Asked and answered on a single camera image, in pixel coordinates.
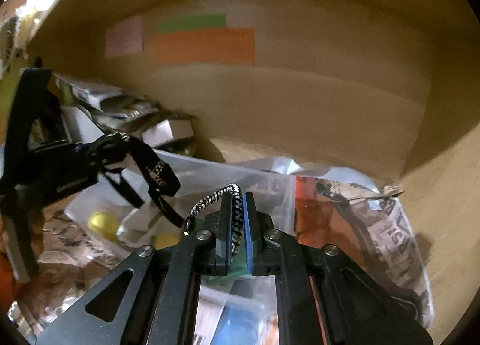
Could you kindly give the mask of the green yellow sponge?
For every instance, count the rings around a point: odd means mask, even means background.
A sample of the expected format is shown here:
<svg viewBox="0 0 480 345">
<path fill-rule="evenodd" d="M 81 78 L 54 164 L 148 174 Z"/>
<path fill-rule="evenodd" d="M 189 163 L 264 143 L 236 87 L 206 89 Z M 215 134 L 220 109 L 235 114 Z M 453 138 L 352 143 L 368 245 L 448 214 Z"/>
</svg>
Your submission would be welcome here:
<svg viewBox="0 0 480 345">
<path fill-rule="evenodd" d="M 248 277 L 246 251 L 246 243 L 242 241 L 237 250 L 237 254 L 231 261 L 229 273 L 224 277 L 207 277 L 206 284 L 209 286 L 226 285 L 227 282 Z"/>
</svg>

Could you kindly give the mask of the small white box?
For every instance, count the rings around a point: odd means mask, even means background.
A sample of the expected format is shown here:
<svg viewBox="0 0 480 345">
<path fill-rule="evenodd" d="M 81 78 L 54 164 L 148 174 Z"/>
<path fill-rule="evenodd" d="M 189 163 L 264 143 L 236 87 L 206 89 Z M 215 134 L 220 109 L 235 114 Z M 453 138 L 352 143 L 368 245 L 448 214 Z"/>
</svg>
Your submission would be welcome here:
<svg viewBox="0 0 480 345">
<path fill-rule="evenodd" d="M 162 147 L 193 136 L 191 122 L 179 119 L 163 120 L 142 133 L 143 142 L 151 147 Z"/>
</svg>

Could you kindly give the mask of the orange paper note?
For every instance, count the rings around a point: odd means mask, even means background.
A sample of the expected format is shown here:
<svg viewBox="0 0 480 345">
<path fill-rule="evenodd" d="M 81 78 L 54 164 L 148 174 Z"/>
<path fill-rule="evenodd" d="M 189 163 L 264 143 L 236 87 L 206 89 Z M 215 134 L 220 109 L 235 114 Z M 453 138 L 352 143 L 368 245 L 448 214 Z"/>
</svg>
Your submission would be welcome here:
<svg viewBox="0 0 480 345">
<path fill-rule="evenodd" d="M 160 34 L 154 38 L 154 48 L 161 65 L 254 65 L 255 30 L 209 28 Z"/>
</svg>

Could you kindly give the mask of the stack of magazines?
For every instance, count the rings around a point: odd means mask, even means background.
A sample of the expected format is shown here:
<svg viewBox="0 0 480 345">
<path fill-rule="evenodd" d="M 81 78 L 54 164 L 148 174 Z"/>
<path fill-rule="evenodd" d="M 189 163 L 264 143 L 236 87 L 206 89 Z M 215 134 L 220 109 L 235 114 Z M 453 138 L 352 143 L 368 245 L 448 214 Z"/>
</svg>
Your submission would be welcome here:
<svg viewBox="0 0 480 345">
<path fill-rule="evenodd" d="M 102 81 L 55 73 L 67 105 L 79 107 L 101 129 L 133 133 L 170 115 L 160 102 Z"/>
</svg>

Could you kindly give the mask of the black headband with chain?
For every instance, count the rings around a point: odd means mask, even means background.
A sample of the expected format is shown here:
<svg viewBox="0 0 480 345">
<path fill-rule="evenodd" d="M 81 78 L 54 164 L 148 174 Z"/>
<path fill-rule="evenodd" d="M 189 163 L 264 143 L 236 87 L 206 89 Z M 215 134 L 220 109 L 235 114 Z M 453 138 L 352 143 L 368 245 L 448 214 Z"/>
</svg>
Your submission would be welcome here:
<svg viewBox="0 0 480 345">
<path fill-rule="evenodd" d="M 112 168 L 127 156 L 133 158 L 148 186 L 148 194 L 160 212 L 175 227 L 184 225 L 184 218 L 165 200 L 173 197 L 181 188 L 181 183 L 171 166 L 160 159 L 152 147 L 134 136 L 115 132 L 103 135 L 93 142 L 88 151 L 89 162 L 103 174 L 111 187 L 135 208 L 143 206 L 143 199 L 121 176 L 122 168 Z"/>
</svg>

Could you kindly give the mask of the car print newspaper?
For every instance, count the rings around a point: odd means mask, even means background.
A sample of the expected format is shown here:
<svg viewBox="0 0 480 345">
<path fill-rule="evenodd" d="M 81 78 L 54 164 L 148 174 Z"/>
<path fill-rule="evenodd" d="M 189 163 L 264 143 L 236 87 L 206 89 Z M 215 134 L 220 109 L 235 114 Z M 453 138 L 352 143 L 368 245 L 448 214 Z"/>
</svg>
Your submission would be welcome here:
<svg viewBox="0 0 480 345">
<path fill-rule="evenodd" d="M 379 188 L 352 168 L 307 170 L 276 157 L 269 171 L 295 177 L 294 208 L 276 227 L 310 247 L 340 247 L 425 328 L 434 320 L 431 283 L 399 186 Z"/>
</svg>

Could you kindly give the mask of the pink paper note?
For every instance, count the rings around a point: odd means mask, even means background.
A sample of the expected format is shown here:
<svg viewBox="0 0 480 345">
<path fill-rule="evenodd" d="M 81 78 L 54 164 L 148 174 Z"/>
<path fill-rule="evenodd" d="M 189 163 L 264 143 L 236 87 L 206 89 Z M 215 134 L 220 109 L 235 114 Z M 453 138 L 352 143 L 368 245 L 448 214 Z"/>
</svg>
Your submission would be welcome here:
<svg viewBox="0 0 480 345">
<path fill-rule="evenodd" d="M 126 56 L 143 51 L 143 19 L 129 17 L 105 31 L 105 57 Z"/>
</svg>

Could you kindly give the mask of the yellow soft ball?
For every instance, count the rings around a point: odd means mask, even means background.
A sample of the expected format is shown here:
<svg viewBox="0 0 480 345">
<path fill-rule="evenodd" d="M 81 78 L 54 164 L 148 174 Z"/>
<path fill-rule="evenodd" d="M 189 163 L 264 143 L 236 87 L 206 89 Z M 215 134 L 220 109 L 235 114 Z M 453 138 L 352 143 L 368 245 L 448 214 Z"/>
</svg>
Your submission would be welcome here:
<svg viewBox="0 0 480 345">
<path fill-rule="evenodd" d="M 116 232 L 120 226 L 119 220 L 112 214 L 98 211 L 93 213 L 87 222 L 89 229 L 109 241 L 117 241 Z"/>
</svg>

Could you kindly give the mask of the clear plastic storage bin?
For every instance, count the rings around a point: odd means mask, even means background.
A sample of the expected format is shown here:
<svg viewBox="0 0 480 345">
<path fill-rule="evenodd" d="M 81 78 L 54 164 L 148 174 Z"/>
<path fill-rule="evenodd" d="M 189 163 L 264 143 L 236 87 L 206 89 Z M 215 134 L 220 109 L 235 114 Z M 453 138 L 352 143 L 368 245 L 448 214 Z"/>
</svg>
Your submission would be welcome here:
<svg viewBox="0 0 480 345">
<path fill-rule="evenodd" d="M 270 215 L 276 228 L 294 230 L 295 177 L 300 169 L 293 159 L 268 157 L 238 165 L 220 164 L 160 151 L 158 156 L 169 164 L 181 183 L 167 203 L 183 218 L 193 216 L 200 226 L 209 213 L 217 211 L 224 192 L 243 195 L 252 193 L 258 211 Z M 148 186 L 132 158 L 122 164 L 122 175 L 143 199 L 135 208 L 120 196 L 104 176 L 97 184 L 81 192 L 67 206 L 65 213 L 89 235 L 105 243 L 118 256 L 126 256 L 134 248 L 146 244 L 164 247 L 174 244 L 183 229 L 175 227 L 160 212 L 148 194 Z M 120 226 L 117 241 L 109 241 L 89 229 L 89 217 L 98 211 L 112 214 Z"/>
</svg>

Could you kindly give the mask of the green paper note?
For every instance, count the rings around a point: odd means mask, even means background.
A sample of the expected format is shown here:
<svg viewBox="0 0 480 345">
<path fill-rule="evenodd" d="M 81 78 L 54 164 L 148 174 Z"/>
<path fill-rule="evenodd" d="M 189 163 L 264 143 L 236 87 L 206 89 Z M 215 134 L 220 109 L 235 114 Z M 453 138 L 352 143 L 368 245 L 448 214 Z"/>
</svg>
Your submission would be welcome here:
<svg viewBox="0 0 480 345">
<path fill-rule="evenodd" d="M 223 13 L 202 13 L 187 16 L 163 18 L 158 33 L 170 34 L 197 29 L 226 28 L 227 19 Z"/>
</svg>

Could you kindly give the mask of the white paper sheet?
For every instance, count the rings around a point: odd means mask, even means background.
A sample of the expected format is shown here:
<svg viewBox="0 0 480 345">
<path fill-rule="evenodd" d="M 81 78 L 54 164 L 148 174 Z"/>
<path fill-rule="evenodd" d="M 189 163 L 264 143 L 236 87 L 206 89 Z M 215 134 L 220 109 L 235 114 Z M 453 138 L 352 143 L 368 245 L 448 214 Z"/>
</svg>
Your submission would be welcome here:
<svg viewBox="0 0 480 345">
<path fill-rule="evenodd" d="M 67 136 L 74 143 L 93 143 L 103 136 L 103 131 L 90 115 L 77 106 L 61 106 Z"/>
</svg>

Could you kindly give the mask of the orange jacket sleeve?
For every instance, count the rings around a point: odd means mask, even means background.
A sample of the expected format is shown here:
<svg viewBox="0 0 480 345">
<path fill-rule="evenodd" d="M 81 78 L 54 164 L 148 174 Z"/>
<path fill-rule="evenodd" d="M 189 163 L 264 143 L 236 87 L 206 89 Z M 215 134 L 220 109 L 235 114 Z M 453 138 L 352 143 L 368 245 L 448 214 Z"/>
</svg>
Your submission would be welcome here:
<svg viewBox="0 0 480 345">
<path fill-rule="evenodd" d="M 6 312 L 18 294 L 16 279 L 11 265 L 4 255 L 0 255 L 0 308 Z"/>
</svg>

